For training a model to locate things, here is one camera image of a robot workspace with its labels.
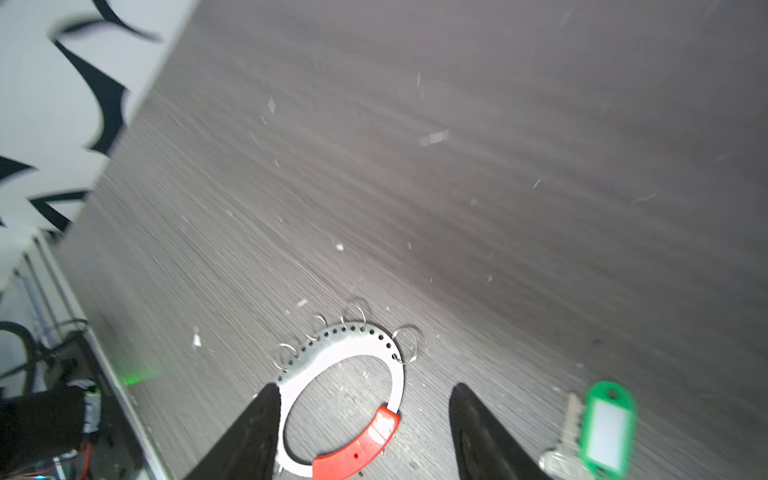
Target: cable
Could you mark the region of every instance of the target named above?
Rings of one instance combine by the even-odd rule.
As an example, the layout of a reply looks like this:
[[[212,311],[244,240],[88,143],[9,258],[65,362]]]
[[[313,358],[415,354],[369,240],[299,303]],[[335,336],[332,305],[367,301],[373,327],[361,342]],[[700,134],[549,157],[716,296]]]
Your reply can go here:
[[[38,374],[37,362],[32,362],[32,359],[35,357],[37,352],[35,348],[35,338],[32,336],[29,330],[27,330],[23,325],[19,325],[18,323],[0,322],[0,331],[5,331],[16,335],[18,339],[22,341],[22,344],[24,344],[24,350],[27,354],[27,362],[22,365],[20,369],[16,369],[11,375],[17,372],[21,372],[22,370],[27,371],[26,376],[24,377],[22,395],[29,395],[32,393],[32,390],[35,387],[35,377]],[[4,379],[6,376],[10,375],[5,374],[0,379]]]
[[[83,472],[80,475],[80,480],[85,480],[85,477],[88,476],[88,469],[91,467],[91,454],[93,453],[93,447],[90,443],[86,444],[85,446],[85,467],[83,467]]]
[[[75,459],[76,459],[78,456],[80,456],[80,452],[78,452],[78,454],[77,454],[77,455],[75,455],[75,456],[74,456],[74,457],[72,457],[72,458],[66,458],[66,459],[64,459],[64,460],[60,460],[60,461],[59,461],[59,465],[63,465],[63,464],[64,464],[64,463],[66,463],[66,462],[71,462],[72,460],[75,460]],[[37,477],[38,475],[43,475],[44,473],[48,473],[48,472],[50,472],[50,471],[52,471],[52,470],[55,470],[55,469],[56,469],[56,464],[54,463],[54,464],[53,464],[53,465],[51,465],[50,467],[48,467],[48,468],[43,468],[42,470],[38,470],[37,472],[29,472],[29,473],[15,473],[15,474],[12,474],[10,477],[6,477],[6,478],[7,478],[7,480],[15,480],[15,479],[17,479],[17,478],[31,478],[31,477]]]
[[[59,350],[61,348],[64,348],[69,343],[73,342],[75,339],[77,339],[76,336],[70,337],[69,339],[66,339],[64,342],[59,343],[57,346],[53,347],[52,349],[48,349],[44,353],[42,353],[42,354],[36,356],[35,358],[33,358],[32,360],[29,360],[25,364],[16,366],[16,367],[8,370],[7,372],[5,372],[2,375],[0,375],[0,380],[6,379],[6,378],[8,378],[11,375],[15,375],[15,374],[21,372],[22,370],[29,369],[30,366],[36,366],[37,362],[40,362],[40,361],[45,360],[48,357],[52,356],[53,352],[55,352],[55,351],[57,351],[57,350]]]

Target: white wall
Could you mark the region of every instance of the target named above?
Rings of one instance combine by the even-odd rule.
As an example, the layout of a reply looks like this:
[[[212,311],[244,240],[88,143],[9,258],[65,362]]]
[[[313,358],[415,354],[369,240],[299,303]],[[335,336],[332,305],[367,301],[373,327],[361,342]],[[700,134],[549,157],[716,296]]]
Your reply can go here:
[[[118,99],[103,102],[112,106],[108,124],[119,120],[118,107],[130,124],[196,4],[0,0],[0,290],[32,233],[38,228],[58,231],[74,220],[109,161],[110,136],[101,135],[100,102],[54,41],[101,72],[91,76],[102,80],[96,88]],[[105,18],[113,22],[62,32]],[[117,83],[104,81],[102,74]],[[125,87],[121,100],[118,84]],[[90,149],[100,139],[100,151]],[[48,197],[65,200],[45,201]],[[53,210],[46,210],[46,204]]]

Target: black cable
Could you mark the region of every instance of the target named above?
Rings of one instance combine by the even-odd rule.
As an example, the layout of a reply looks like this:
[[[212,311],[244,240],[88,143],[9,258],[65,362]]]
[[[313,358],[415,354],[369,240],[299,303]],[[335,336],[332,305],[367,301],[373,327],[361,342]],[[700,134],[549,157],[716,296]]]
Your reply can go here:
[[[35,338],[23,325],[13,322],[0,322],[0,331],[5,331],[16,335],[18,339],[24,344],[24,350],[27,354],[27,362],[21,366],[21,368],[15,369],[15,371],[9,375],[3,374],[0,376],[0,380],[14,375],[22,370],[26,370],[26,377],[24,378],[24,386],[22,387],[22,395],[29,395],[35,388],[35,377],[38,374],[37,361],[32,362],[30,359],[35,357],[37,349],[35,348]]]
[[[37,371],[37,363],[38,362],[41,362],[43,360],[46,360],[46,359],[52,357],[54,352],[56,352],[59,349],[64,348],[69,343],[74,342],[76,339],[77,339],[77,336],[71,336],[70,338],[68,338],[65,341],[59,343],[57,346],[53,347],[52,349],[46,349],[43,353],[41,353],[40,355],[35,356],[32,360],[29,360],[25,364],[16,366],[16,367],[10,369],[9,371],[3,373],[2,375],[0,375],[0,380],[6,379],[9,376],[15,375],[15,374],[21,372],[22,370],[29,369],[30,366],[35,368],[35,371]]]

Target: metal key ring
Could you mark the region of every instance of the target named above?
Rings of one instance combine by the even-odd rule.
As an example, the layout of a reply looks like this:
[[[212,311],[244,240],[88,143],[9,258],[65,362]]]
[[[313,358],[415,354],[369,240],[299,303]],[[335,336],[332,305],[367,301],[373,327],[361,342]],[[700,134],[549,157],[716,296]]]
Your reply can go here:
[[[293,356],[297,357],[299,356],[299,352],[296,351],[291,345],[288,345],[287,343],[278,343],[279,346],[285,347],[287,349],[290,349],[293,352]],[[284,366],[280,366],[279,363],[275,362],[275,359],[272,359],[272,364],[275,365],[278,369],[283,370],[284,372],[287,372],[288,369],[286,369]],[[292,365],[293,360],[288,360],[288,365]]]
[[[417,357],[417,356],[419,356],[419,338],[418,338],[418,337],[416,336],[416,334],[413,332],[413,330],[416,330],[416,331],[418,332],[418,331],[419,331],[419,329],[417,329],[417,328],[416,328],[416,327],[414,327],[414,326],[401,326],[400,328],[398,328],[397,330],[395,330],[394,332],[392,332],[392,340],[394,340],[394,339],[397,337],[397,335],[398,335],[400,332],[402,332],[403,330],[406,330],[406,331],[410,332],[410,333],[411,333],[411,336],[413,337],[413,341],[415,342],[415,347],[414,347],[414,349],[413,349],[413,356],[412,356],[412,357],[411,357],[411,358],[410,358],[410,359],[409,359],[407,362],[403,362],[401,359],[397,358],[397,354],[396,354],[396,353],[393,353],[393,354],[392,354],[392,358],[393,358],[393,359],[394,359],[394,360],[395,360],[397,363],[401,363],[401,364],[403,364],[403,365],[408,365],[409,363],[411,363],[411,362],[414,362],[414,361],[416,360],[416,357]]]
[[[323,328],[328,326],[328,322],[326,321],[326,317],[320,315],[319,313],[315,313],[314,315],[312,315],[312,318],[316,318],[318,320],[321,320],[323,322]],[[304,335],[306,336],[306,338],[312,340],[313,342],[317,342],[318,340],[320,340],[320,337],[318,337],[318,336],[311,336],[309,333],[305,333]]]
[[[339,315],[339,318],[341,319],[341,323],[344,323],[344,314],[349,310],[351,306],[354,306],[357,308],[357,311],[360,312],[360,315],[362,315],[362,324],[365,326],[368,323],[368,320],[366,320],[366,313],[362,311],[362,308],[360,308],[360,305],[347,305],[344,307],[344,310],[341,311],[341,315]]]

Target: green key tag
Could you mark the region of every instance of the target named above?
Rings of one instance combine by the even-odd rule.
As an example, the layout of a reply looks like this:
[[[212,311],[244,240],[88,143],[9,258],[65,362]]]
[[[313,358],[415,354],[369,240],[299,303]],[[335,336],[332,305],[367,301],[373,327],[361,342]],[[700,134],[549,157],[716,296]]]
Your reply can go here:
[[[621,385],[598,382],[589,389],[581,428],[581,461],[596,478],[627,474],[637,406]]]

